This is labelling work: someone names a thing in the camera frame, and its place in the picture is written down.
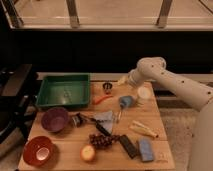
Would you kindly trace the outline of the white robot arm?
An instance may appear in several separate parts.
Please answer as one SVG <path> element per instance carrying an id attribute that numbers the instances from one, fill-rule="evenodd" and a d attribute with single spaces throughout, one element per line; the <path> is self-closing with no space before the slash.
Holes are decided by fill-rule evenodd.
<path id="1" fill-rule="evenodd" d="M 162 57 L 141 58 L 118 83 L 136 88 L 146 80 L 157 81 L 199 112 L 187 171 L 213 171 L 213 87 L 168 71 Z"/>

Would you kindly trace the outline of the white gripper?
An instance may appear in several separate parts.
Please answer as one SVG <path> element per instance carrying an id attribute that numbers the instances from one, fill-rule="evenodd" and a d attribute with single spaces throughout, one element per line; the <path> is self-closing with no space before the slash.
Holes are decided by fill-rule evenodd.
<path id="1" fill-rule="evenodd" d="M 139 87 L 141 85 L 141 75 L 140 73 L 136 70 L 133 69 L 128 73 L 128 76 L 122 76 L 118 81 L 118 85 L 124 85 L 128 83 L 132 87 Z"/>

